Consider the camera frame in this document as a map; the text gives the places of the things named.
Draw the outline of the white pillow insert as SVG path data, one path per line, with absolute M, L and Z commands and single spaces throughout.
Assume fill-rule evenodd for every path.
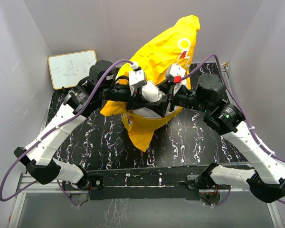
M 151 80 L 148 80 L 147 84 L 142 86 L 141 89 L 142 89 L 143 98 L 145 98 L 148 102 L 151 103 L 159 101 L 163 96 L 163 92 Z M 161 116 L 159 116 L 154 111 L 146 107 L 131 109 L 131 112 L 134 113 L 135 115 L 149 119 L 161 118 Z

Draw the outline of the yellow Pikachu pillowcase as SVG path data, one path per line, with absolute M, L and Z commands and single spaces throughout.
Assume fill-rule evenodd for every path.
M 199 18 L 189 15 L 180 18 L 176 24 L 142 46 L 130 59 L 137 62 L 145 71 L 147 81 L 158 87 L 166 79 L 169 66 L 179 64 L 188 71 L 194 55 L 197 33 L 200 30 Z M 147 151 L 154 131 L 167 124 L 182 111 L 176 106 L 172 112 L 159 119 L 149 119 L 126 110 L 126 102 L 107 101 L 100 113 L 104 116 L 120 115 L 133 145 Z

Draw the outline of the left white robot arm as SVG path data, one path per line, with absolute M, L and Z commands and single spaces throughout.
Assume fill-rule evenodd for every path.
M 128 63 L 134 72 L 141 69 L 134 61 L 98 61 L 91 66 L 89 76 L 68 91 L 57 114 L 40 135 L 26 147 L 16 148 L 17 160 L 36 182 L 46 185 L 66 181 L 79 190 L 88 186 L 89 175 L 84 168 L 58 161 L 53 156 L 69 135 L 100 108 L 103 100 L 129 102 L 129 86 L 116 84 L 114 76 L 116 66 L 121 63 Z

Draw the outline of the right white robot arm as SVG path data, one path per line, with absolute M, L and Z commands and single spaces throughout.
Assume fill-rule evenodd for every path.
M 248 127 L 244 114 L 223 101 L 226 86 L 218 76 L 202 75 L 196 90 L 182 83 L 166 81 L 154 86 L 155 101 L 160 107 L 180 106 L 204 112 L 203 121 L 217 134 L 233 144 L 252 166 L 249 170 L 210 164 L 194 181 L 209 189 L 229 185 L 249 190 L 256 198 L 272 203 L 285 196 L 285 162 L 267 154 L 265 144 Z

